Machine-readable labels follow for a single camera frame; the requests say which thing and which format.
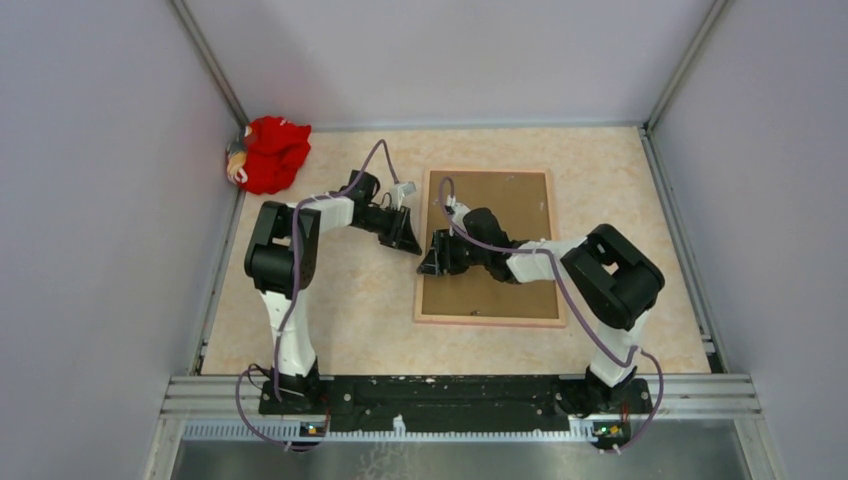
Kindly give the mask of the red crumpled cloth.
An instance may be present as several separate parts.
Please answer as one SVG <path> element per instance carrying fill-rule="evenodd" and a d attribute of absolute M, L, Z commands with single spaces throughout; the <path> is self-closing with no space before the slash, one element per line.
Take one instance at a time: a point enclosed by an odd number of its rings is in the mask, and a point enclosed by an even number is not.
<path fill-rule="evenodd" d="M 226 147 L 228 180 L 254 195 L 288 189 L 309 155 L 311 133 L 311 125 L 284 117 L 251 121 Z"/>

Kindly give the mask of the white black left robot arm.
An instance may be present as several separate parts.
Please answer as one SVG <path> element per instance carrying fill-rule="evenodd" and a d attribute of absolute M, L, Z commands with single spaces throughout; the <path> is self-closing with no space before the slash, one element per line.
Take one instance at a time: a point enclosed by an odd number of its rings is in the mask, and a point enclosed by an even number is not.
<path fill-rule="evenodd" d="M 320 236 L 352 227 L 374 234 L 380 245 L 412 255 L 422 253 L 404 200 L 412 182 L 387 188 L 388 204 L 375 202 L 380 182 L 363 170 L 351 172 L 340 191 L 297 203 L 263 203 L 251 235 L 244 269 L 259 291 L 273 335 L 269 397 L 297 413 L 319 404 L 317 354 L 309 334 L 308 288 L 315 277 Z"/>

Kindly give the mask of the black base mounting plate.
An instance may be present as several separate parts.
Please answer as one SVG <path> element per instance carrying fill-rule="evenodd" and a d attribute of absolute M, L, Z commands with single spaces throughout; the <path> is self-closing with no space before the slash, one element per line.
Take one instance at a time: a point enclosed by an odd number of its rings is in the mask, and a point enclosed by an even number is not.
<path fill-rule="evenodd" d="M 411 433 L 559 432 L 593 414 L 647 414 L 654 402 L 643 379 L 608 387 L 590 375 L 466 375 L 318 377 L 312 399 L 268 396 L 262 415 L 317 415 L 333 433 L 382 432 L 403 425 Z"/>

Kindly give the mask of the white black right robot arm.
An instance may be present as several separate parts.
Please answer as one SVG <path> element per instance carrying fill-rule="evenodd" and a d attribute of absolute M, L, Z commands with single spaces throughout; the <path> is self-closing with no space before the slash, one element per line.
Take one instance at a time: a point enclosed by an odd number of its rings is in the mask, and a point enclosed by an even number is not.
<path fill-rule="evenodd" d="M 617 409 L 665 286 L 659 268 L 609 224 L 576 242 L 513 240 L 488 208 L 447 212 L 450 226 L 433 232 L 418 274 L 454 276 L 481 266 L 505 284 L 554 282 L 596 347 L 583 380 L 563 392 L 563 408 L 580 417 Z"/>

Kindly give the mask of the aluminium front rail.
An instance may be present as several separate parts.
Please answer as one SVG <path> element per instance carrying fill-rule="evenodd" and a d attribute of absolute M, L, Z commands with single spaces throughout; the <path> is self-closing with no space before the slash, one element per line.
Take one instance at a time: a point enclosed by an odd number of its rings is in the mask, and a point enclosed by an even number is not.
<path fill-rule="evenodd" d="M 575 375 L 171 379 L 144 475 L 743 478 L 786 471 L 745 374 L 639 374 L 610 402 Z"/>

